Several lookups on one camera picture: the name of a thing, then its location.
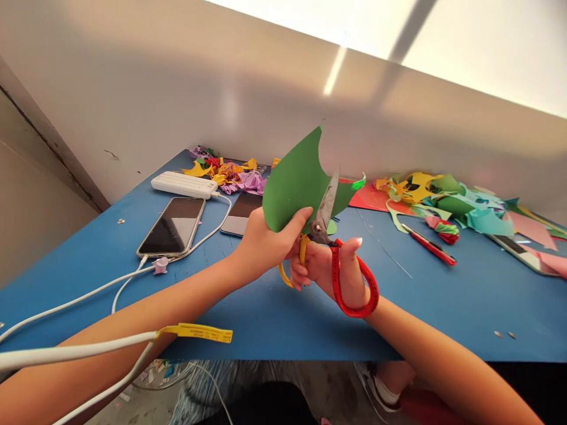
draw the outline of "charging cable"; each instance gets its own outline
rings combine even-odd
[[[170,261],[170,263],[174,263],[175,261],[179,261],[179,260],[182,260],[182,259],[184,259],[185,257],[187,257],[187,256],[188,256],[189,254],[191,254],[195,249],[199,248],[199,246],[200,246],[203,242],[205,242],[205,241],[206,241],[208,238],[210,238],[213,234],[215,234],[217,231],[219,231],[219,229],[223,226],[224,221],[225,221],[226,218],[229,216],[230,210],[232,209],[232,201],[231,201],[229,198],[227,198],[226,196],[221,195],[221,194],[218,193],[218,192],[213,192],[213,193],[211,193],[211,196],[224,198],[224,199],[226,199],[226,200],[228,201],[228,203],[229,203],[229,208],[228,208],[228,210],[226,211],[226,215],[224,216],[223,221],[218,225],[217,228],[215,228],[211,233],[209,233],[208,235],[206,235],[206,236],[205,236],[203,239],[201,239],[195,246],[193,246],[189,251],[187,251],[187,254],[172,259],[172,260]],[[138,267],[138,270],[136,270],[135,272],[125,274],[124,276],[119,277],[118,279],[115,279],[115,280],[113,280],[113,281],[111,281],[111,282],[109,282],[109,283],[107,283],[107,284],[105,284],[105,285],[103,285],[103,286],[101,286],[101,287],[95,289],[95,290],[92,290],[91,292],[89,292],[89,293],[87,293],[87,294],[85,294],[85,295],[83,295],[83,296],[80,296],[80,297],[78,297],[78,298],[75,298],[75,299],[72,300],[72,301],[66,302],[65,304],[61,304],[61,305],[58,306],[58,307],[53,307],[52,309],[49,309],[49,310],[47,310],[47,311],[44,311],[43,313],[36,314],[35,316],[32,316],[32,317],[27,318],[27,319],[25,319],[25,320],[23,320],[23,321],[21,321],[21,322],[19,322],[19,323],[16,323],[14,326],[12,326],[12,327],[9,328],[6,332],[4,332],[2,335],[0,335],[0,344],[1,344],[7,337],[9,337],[11,334],[13,334],[13,333],[14,333],[15,331],[17,331],[19,328],[21,328],[22,326],[27,325],[28,323],[34,322],[34,321],[36,321],[37,319],[44,318],[44,317],[46,317],[46,316],[48,316],[48,315],[50,315],[50,314],[52,314],[52,313],[56,313],[56,312],[61,311],[61,310],[65,309],[65,308],[67,308],[67,307],[70,307],[70,306],[72,306],[72,305],[75,305],[75,304],[81,302],[82,300],[85,300],[85,299],[87,299],[88,297],[91,297],[91,296],[93,296],[93,295],[99,293],[100,291],[105,290],[105,289],[108,288],[109,286],[112,286],[112,285],[114,285],[115,283],[120,282],[121,280],[128,279],[128,278],[132,278],[132,277],[136,276],[137,274],[146,273],[146,272],[148,272],[148,271],[150,271],[150,270],[153,270],[153,269],[155,268],[155,266],[152,265],[152,266],[146,267],[145,269],[141,269],[140,267],[142,267],[142,266],[143,266],[143,263],[141,262],[141,263],[140,263],[140,266]],[[113,302],[113,309],[116,309],[116,302],[118,301],[118,296],[120,295],[120,292],[124,289],[124,287],[126,286],[126,284],[127,284],[128,282],[126,282],[124,285],[122,285],[122,287],[121,287],[120,290],[118,291],[118,294],[116,294],[115,300],[114,300],[114,302]]]
[[[141,372],[140,371],[141,366],[144,364],[146,357],[148,356],[149,352],[154,346],[155,341],[157,341],[157,339],[159,338],[160,334],[162,334],[163,332],[171,332],[177,334],[179,328],[181,328],[182,326],[183,324],[181,323],[178,326],[168,326],[158,332],[144,332],[142,334],[127,336],[126,338],[114,339],[112,341],[106,341],[106,342],[98,342],[96,344],[63,346],[63,347],[54,347],[54,348],[39,348],[39,349],[29,349],[29,350],[1,353],[0,372],[11,371],[14,369],[20,369],[29,366],[37,366],[43,364],[52,364],[63,361],[83,359],[111,351],[116,351],[121,348],[125,348],[127,346],[140,344],[141,342],[146,342],[146,341],[148,342],[144,351],[142,351],[142,354],[140,355],[138,360],[136,360],[136,363],[134,364],[133,368],[125,377],[123,377],[116,384],[102,391],[100,394],[91,398],[89,401],[82,404],[81,406],[73,410],[71,413],[66,414],[64,417],[62,417],[60,420],[54,423],[54,425],[63,425],[72,418],[76,417],[78,414],[87,410],[89,407],[93,406],[94,404],[98,403],[101,400],[104,400],[106,397],[113,394],[115,391],[120,390],[127,383],[131,382]],[[229,423],[230,425],[234,425],[232,422],[232,418],[230,417],[229,410],[226,407],[223,397],[220,394],[217,381],[210,374],[210,372],[207,371],[202,366],[195,363],[191,363],[191,365],[196,366],[202,371],[204,371],[213,380],[214,387],[217,391],[217,394],[219,395],[220,402],[223,405]]]
[[[146,261],[148,261],[148,256],[144,255],[142,258],[142,261],[140,261],[140,265],[138,266],[138,268],[136,269],[136,271],[138,271],[139,269],[141,269],[144,264],[146,263]],[[124,282],[124,285],[122,285],[120,287],[120,289],[118,290],[118,292],[116,293],[116,296],[114,297],[114,301],[112,302],[112,309],[110,310],[110,314],[114,314],[116,313],[116,303],[118,303],[118,297],[120,296],[120,294],[122,293],[122,291],[124,290],[124,288],[126,287],[126,285],[128,283],[130,283],[130,281],[133,279],[134,277],[129,277],[128,280],[126,282]]]

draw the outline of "table surface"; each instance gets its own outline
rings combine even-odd
[[[2,290],[0,322],[6,324],[4,330],[134,271],[139,263],[136,249],[172,197],[153,190],[150,179],[190,166],[187,151],[181,152]],[[207,201],[195,241],[219,224],[226,208],[222,198]],[[376,275],[381,294],[411,314],[485,361],[567,362],[567,282],[538,275],[469,229],[448,248],[458,260],[456,267],[449,268],[413,238],[398,232],[388,213],[349,207],[339,217],[336,236],[343,240],[364,238],[359,254]],[[118,224],[119,219],[125,223]],[[437,238],[423,220],[401,220],[425,236]],[[120,296],[118,308],[203,270],[229,255],[239,242],[216,233],[189,257],[169,265],[167,274],[135,277]],[[558,244],[567,251],[567,244]],[[0,352],[60,343],[110,314],[120,284],[23,327],[0,345]],[[299,293],[282,282],[277,269],[222,300],[198,322],[234,330],[232,343],[178,338],[163,357],[399,359],[364,321],[346,317],[316,285]],[[494,331],[504,338],[495,336]]]

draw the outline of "shoe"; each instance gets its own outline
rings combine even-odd
[[[393,415],[400,410],[399,401],[396,404],[388,404],[380,396],[374,381],[374,368],[368,367],[364,363],[355,362],[354,369],[356,370],[356,374],[359,376],[360,383],[362,384],[374,411],[380,417],[382,422],[389,423],[389,420],[392,419]]]

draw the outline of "scissors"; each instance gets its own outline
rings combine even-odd
[[[376,283],[376,278],[374,274],[370,271],[369,267],[362,261],[359,256],[357,256],[357,260],[359,261],[360,271],[362,272],[364,278],[368,282],[368,286],[370,288],[370,300],[366,304],[366,306],[358,309],[353,309],[345,305],[343,301],[343,294],[341,293],[341,264],[339,261],[339,252],[341,246],[343,246],[343,241],[340,239],[336,239],[332,241],[329,238],[327,233],[327,226],[329,221],[331,220],[331,215],[333,211],[333,206],[335,204],[335,198],[337,196],[337,188],[338,188],[338,176],[340,174],[340,168],[333,173],[333,177],[325,191],[325,195],[321,200],[321,204],[319,205],[319,209],[315,215],[315,218],[311,222],[311,233],[307,236],[303,236],[301,239],[301,246],[299,250],[299,259],[301,264],[305,265],[305,251],[307,248],[307,244],[310,240],[313,240],[320,244],[325,244],[331,251],[333,252],[333,259],[331,261],[331,273],[333,277],[333,294],[335,296],[335,300],[337,301],[338,306],[340,309],[349,317],[352,318],[365,318],[368,317],[378,305],[378,298],[380,297],[380,292],[378,290],[378,284]],[[285,276],[285,272],[282,273],[284,270],[283,265],[280,264],[280,274],[284,282],[291,286],[289,283],[289,279]]]

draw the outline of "yellow scissors handle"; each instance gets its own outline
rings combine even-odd
[[[303,235],[301,237],[301,242],[299,243],[299,261],[301,262],[302,266],[305,265],[305,252],[307,251],[307,244],[310,241],[311,239],[309,239],[309,236]],[[279,264],[278,270],[279,270],[279,275],[282,277],[282,280],[285,282],[285,284],[289,287],[293,287],[293,285],[291,284],[291,280],[285,274],[283,263]]]

